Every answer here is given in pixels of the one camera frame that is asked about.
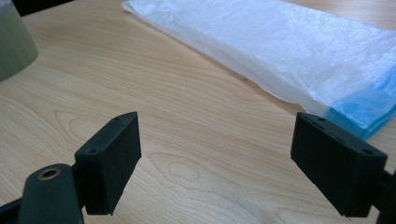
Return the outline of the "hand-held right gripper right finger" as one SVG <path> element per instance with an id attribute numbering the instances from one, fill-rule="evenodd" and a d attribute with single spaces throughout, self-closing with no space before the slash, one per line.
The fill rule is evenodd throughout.
<path id="1" fill-rule="evenodd" d="M 389 215 L 384 152 L 327 119 L 299 112 L 290 155 L 340 215 L 367 217 L 372 207 Z"/>

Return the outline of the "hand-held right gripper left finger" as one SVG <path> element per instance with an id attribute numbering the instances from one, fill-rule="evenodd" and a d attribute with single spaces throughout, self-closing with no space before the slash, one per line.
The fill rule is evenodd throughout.
<path id="1" fill-rule="evenodd" d="M 89 215 L 114 214 L 141 156 L 136 112 L 111 119 L 76 152 L 83 204 Z"/>

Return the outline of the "white and blue plastic bag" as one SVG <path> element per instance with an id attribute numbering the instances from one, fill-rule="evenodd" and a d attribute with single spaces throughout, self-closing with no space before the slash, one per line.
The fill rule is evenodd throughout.
<path id="1" fill-rule="evenodd" d="M 396 116 L 396 31 L 282 0 L 125 0 L 122 7 L 361 139 Z"/>

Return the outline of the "green round bin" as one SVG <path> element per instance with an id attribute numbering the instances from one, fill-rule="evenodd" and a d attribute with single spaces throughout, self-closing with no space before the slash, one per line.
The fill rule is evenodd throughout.
<path id="1" fill-rule="evenodd" d="M 11 0 L 0 0 L 0 82 L 18 74 L 38 56 L 38 50 Z"/>

